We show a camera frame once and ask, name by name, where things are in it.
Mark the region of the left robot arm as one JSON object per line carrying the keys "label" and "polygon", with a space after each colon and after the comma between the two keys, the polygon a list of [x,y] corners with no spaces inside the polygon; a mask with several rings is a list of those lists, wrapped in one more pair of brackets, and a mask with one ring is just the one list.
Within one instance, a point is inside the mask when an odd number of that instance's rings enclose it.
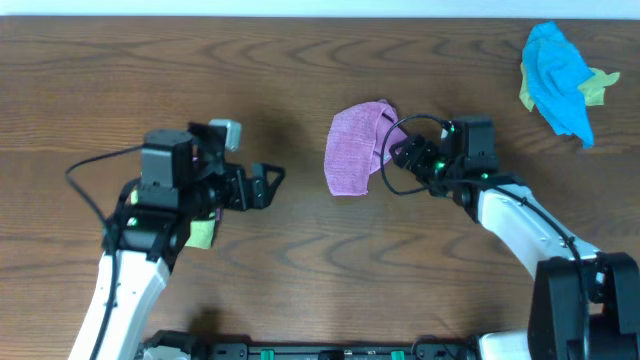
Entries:
{"label": "left robot arm", "polygon": [[136,148],[139,177],[123,186],[110,216],[98,216],[103,254],[71,358],[206,355],[192,341],[146,350],[139,342],[180,252],[187,246],[210,248],[223,211],[268,207],[285,178],[282,167],[255,163],[247,172],[226,161],[225,153],[238,148],[241,131],[236,121],[214,119],[145,134]]}

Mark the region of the purple microfiber cloth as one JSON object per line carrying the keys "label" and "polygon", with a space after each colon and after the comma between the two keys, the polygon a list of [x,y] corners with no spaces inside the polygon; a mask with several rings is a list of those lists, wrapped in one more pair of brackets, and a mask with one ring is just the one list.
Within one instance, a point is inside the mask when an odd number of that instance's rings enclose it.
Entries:
{"label": "purple microfiber cloth", "polygon": [[390,159],[389,148],[407,138],[396,127],[396,110],[386,100],[365,102],[337,113],[332,121],[325,150],[324,173],[333,196],[362,196],[368,193],[370,175]]}

